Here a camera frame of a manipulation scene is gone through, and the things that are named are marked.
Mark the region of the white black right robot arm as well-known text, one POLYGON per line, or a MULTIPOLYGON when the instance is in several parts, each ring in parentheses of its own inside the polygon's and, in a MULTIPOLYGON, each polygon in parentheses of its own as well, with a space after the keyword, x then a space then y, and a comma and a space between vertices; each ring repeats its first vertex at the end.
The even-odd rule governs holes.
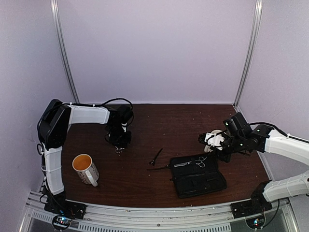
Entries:
POLYGON ((255 197, 248 201, 248 210, 258 213, 265 207, 266 202, 282 198, 309 194, 309 142, 306 139, 291 136, 269 123, 252 124, 224 122, 228 131, 227 143, 223 151, 236 153, 240 151, 257 151, 264 156, 275 156, 280 160, 289 161, 295 168, 301 164, 300 171, 284 171, 275 175, 273 180, 261 183, 255 197))

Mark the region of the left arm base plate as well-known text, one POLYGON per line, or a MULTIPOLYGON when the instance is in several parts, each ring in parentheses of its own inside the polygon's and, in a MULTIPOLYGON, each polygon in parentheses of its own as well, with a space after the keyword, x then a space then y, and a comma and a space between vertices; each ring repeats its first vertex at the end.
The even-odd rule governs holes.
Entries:
POLYGON ((66 200, 66 192, 53 195, 49 191, 46 193, 47 201, 44 210, 71 219, 83 219, 86 205, 66 200))

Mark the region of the silver plain hair scissors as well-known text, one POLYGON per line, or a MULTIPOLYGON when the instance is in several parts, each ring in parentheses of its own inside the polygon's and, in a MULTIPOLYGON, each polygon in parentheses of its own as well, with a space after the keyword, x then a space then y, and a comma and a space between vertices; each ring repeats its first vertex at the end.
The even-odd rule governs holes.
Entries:
POLYGON ((118 147, 115 148, 115 152, 116 154, 118 154, 118 156, 121 156, 122 150, 123 150, 122 148, 118 148, 118 147))

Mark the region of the silver thinning scissors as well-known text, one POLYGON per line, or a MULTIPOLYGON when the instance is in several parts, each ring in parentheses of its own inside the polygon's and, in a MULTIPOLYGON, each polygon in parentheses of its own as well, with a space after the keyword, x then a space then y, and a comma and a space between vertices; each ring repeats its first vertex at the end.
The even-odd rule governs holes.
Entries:
POLYGON ((187 166, 189 164, 194 163, 195 165, 199 166, 200 168, 204 168, 205 167, 205 160, 207 159, 207 157, 199 157, 198 159, 194 160, 194 161, 186 161, 183 163, 178 163, 178 164, 174 164, 174 167, 183 167, 183 166, 187 166))

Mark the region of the black zip tool case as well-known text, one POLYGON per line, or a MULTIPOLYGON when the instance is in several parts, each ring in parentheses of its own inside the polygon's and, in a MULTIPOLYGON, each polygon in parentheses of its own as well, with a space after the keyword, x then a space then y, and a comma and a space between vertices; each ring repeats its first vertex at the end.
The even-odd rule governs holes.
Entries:
POLYGON ((198 154, 185 157, 171 158, 169 162, 172 181, 179 198, 190 198, 221 191, 227 188, 226 179, 218 168, 214 155, 198 154), (205 167, 200 168, 194 163, 183 167, 174 167, 174 164, 194 161, 199 157, 207 157, 205 167))

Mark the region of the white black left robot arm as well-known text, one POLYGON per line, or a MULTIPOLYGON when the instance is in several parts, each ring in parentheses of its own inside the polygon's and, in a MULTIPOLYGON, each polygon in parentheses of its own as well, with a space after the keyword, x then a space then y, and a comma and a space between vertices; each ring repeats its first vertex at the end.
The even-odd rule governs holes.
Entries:
POLYGON ((43 155, 42 171, 52 196, 64 193, 61 153, 72 124, 105 125, 104 138, 118 153, 131 143, 132 133, 128 127, 134 119, 132 103, 127 101, 115 109, 109 103, 81 104, 53 99, 45 109, 37 131, 43 155))

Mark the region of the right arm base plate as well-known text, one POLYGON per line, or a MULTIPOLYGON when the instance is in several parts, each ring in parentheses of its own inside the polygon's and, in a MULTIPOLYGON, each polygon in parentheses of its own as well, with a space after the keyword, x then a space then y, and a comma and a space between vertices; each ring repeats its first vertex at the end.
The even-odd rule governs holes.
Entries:
POLYGON ((252 200, 249 200, 231 204, 231 210, 234 218, 242 218, 251 215, 262 214, 264 211, 271 209, 272 204, 269 202, 260 204, 260 203, 253 203, 252 200))

